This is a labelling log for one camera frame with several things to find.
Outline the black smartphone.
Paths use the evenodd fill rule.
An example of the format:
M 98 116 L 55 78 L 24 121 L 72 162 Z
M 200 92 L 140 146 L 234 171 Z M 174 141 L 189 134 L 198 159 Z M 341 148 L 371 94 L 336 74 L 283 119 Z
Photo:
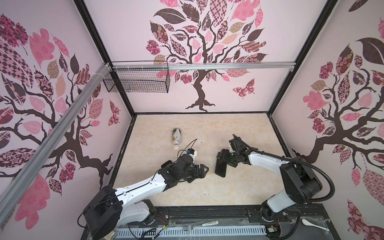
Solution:
M 219 177 L 225 178 L 227 172 L 227 163 L 223 159 L 217 158 L 215 166 L 215 174 Z

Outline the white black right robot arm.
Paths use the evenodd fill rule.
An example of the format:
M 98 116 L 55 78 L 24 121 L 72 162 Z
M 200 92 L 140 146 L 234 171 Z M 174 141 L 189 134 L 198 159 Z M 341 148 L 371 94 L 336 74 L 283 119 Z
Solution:
M 282 178 L 284 189 L 262 203 L 261 216 L 266 222 L 273 221 L 276 214 L 293 205 L 309 202 L 323 188 L 306 162 L 259 151 L 237 136 L 229 143 L 229 149 L 217 154 L 216 175 L 224 178 L 228 166 L 236 168 L 238 164 L 245 164 L 272 171 Z

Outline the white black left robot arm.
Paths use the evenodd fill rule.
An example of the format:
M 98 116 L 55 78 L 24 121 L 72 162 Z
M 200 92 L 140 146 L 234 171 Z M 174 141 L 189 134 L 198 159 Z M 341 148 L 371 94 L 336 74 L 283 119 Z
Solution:
M 114 189 L 107 185 L 84 208 L 89 237 L 101 240 L 116 227 L 132 222 L 146 225 L 154 221 L 157 210 L 148 197 L 175 187 L 180 182 L 192 183 L 206 177 L 209 168 L 194 163 L 195 152 L 184 154 L 176 161 L 167 161 L 155 174 L 133 185 Z

